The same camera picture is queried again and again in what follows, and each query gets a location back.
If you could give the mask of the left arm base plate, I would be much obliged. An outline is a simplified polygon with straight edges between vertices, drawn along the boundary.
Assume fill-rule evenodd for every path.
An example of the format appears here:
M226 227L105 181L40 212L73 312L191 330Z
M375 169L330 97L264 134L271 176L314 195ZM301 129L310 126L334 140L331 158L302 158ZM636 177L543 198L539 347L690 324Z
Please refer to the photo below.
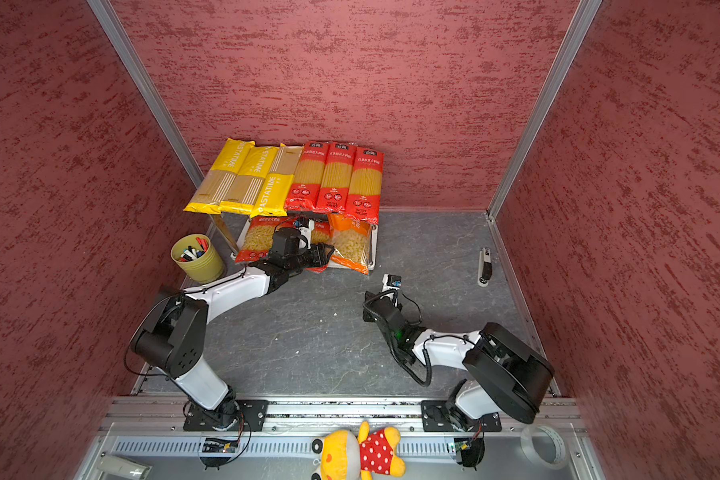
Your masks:
M247 428L263 429L269 402L266 400L228 400L215 410L207 410L193 401L184 409L183 430L187 432L219 432L231 434Z

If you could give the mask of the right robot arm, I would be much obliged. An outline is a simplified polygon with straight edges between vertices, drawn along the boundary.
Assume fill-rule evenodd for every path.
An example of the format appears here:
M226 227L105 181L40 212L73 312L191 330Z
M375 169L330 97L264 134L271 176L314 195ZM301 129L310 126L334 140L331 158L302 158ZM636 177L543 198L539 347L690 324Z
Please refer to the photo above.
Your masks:
M436 367L469 374L447 399L421 403L426 431L498 432L502 413L526 425L535 421L554 377L543 355L495 322L469 333L410 322L400 295L394 288L367 291L363 303L363 320L378 327L398 366L422 387L431 385Z

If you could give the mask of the orange macaroni bag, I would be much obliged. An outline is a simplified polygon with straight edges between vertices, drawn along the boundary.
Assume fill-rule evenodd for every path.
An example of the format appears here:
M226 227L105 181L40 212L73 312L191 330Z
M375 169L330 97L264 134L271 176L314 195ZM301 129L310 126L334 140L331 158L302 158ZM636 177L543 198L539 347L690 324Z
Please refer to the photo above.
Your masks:
M331 261L340 266L370 273L372 227L367 222L353 220L341 214L328 215L334 247Z

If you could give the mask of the yellow spaghetti pack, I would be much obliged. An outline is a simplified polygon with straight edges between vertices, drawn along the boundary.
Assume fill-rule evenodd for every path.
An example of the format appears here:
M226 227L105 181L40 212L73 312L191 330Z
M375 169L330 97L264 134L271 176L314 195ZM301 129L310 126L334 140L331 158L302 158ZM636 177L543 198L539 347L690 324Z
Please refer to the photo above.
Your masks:
M228 193L221 201L221 212L242 215L252 212L278 151L277 146L254 147L250 150Z
M254 147L254 141L227 139L184 210L192 213L219 214L221 202L229 193L244 161Z
M285 200L302 152L302 146L280 146L249 214L251 218L257 216L285 217L287 215Z

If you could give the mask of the red spaghetti pack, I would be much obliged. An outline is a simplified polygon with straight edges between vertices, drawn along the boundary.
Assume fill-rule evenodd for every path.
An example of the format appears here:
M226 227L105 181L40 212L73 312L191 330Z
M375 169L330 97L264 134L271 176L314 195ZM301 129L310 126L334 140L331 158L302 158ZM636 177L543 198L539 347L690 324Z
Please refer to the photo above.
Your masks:
M354 160L345 215L377 225L381 203L384 154L361 148Z
M354 144L331 143L314 207L316 212L341 213L345 210L356 153Z
M322 141L304 146L285 200L287 211L315 210L329 148L330 143Z

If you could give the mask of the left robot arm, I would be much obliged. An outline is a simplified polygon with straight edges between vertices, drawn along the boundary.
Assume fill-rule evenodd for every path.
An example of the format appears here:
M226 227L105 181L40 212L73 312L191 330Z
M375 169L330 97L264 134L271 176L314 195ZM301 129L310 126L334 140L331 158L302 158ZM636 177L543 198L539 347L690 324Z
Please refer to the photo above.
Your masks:
M163 295L132 336L129 350L182 390L211 428L227 430L239 418L238 404L232 387L203 356L207 325L275 292L305 269L327 266L334 251L330 244L311 242L302 228L281 228L264 258L208 285Z

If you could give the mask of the red macaroni bag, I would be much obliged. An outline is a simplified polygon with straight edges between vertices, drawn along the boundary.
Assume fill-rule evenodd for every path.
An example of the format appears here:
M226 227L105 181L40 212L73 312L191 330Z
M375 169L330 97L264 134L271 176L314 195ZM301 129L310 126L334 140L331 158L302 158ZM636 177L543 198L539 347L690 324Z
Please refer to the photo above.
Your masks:
M311 244L317 244L317 243L329 244L331 242L331 238L332 238L330 223L327 220L321 220L321 219L313 220L313 221L314 221L314 229L311 232L310 243Z
M265 258L272 248L276 227L283 221L278 217L254 217L245 234L243 245L236 254L235 262L254 262Z

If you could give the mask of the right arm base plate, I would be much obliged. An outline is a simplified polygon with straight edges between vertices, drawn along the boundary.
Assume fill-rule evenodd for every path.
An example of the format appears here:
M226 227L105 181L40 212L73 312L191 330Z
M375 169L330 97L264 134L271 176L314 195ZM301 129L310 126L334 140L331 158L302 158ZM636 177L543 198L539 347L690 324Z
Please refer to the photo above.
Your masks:
M423 400L421 416L425 432L495 433L502 430L498 413L471 419L445 400Z

